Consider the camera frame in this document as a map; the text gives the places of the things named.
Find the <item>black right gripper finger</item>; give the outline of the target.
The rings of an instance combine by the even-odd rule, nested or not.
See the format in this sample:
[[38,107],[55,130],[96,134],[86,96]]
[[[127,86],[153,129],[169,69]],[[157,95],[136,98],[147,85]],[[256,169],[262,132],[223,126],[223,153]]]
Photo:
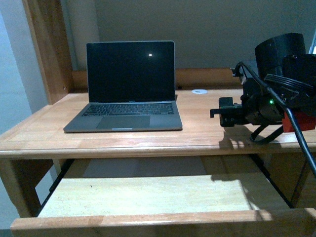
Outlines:
[[218,102],[218,109],[210,109],[211,118],[214,118],[215,115],[233,117],[241,114],[241,105],[233,103],[232,97],[221,97]]

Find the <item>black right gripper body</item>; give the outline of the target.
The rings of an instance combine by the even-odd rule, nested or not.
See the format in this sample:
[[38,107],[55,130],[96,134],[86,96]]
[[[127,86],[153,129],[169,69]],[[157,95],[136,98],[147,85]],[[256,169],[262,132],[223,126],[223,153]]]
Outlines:
[[233,117],[220,117],[222,127],[235,125],[278,125],[282,123],[284,112],[268,93],[263,93],[261,87],[253,78],[243,85],[241,99],[241,114]]

